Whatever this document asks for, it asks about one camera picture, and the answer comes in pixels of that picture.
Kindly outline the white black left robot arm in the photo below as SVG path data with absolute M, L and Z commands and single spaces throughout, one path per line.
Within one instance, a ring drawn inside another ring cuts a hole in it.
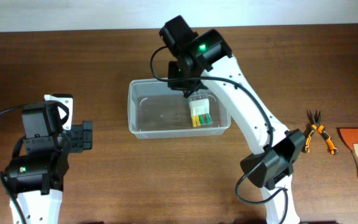
M 25 105 L 25 134 L 0 178 L 10 198 L 14 223 L 58 223 L 68 156 L 93 147 L 93 124 L 70 124 L 71 109 L 62 101 Z

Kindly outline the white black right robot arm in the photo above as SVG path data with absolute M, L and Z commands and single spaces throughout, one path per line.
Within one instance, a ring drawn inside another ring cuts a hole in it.
M 302 131 L 290 131 L 263 104 L 246 80 L 230 46 L 211 29 L 199 35 L 182 16 L 165 23 L 159 35 L 175 60 L 164 79 L 186 96 L 199 89 L 211 91 L 242 131 L 251 154 L 241 160 L 242 177 L 261 190 L 267 223 L 299 223 L 291 192 L 294 163 L 306 142 Z

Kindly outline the clear case of coloured plugs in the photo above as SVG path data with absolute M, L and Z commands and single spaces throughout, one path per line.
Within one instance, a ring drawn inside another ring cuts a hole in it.
M 194 128 L 213 124 L 209 97 L 205 93 L 193 93 L 188 98 L 191 121 Z

